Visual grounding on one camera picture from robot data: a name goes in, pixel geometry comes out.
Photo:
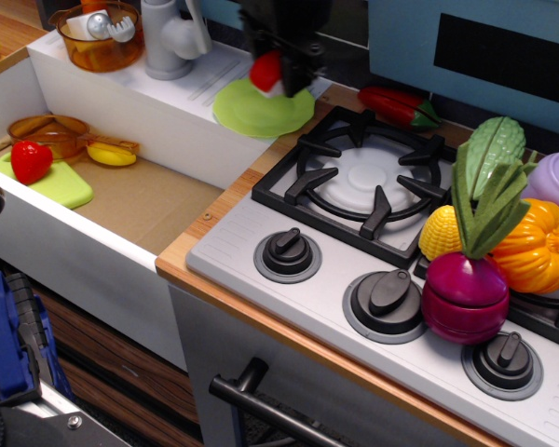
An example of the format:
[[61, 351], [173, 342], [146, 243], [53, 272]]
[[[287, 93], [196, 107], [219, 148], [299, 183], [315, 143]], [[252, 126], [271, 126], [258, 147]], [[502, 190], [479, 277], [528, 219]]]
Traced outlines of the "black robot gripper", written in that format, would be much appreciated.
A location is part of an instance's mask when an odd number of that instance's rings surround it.
[[333, 1], [239, 1], [246, 45], [257, 59], [278, 49], [284, 95], [294, 97], [324, 70], [318, 31], [329, 21]]

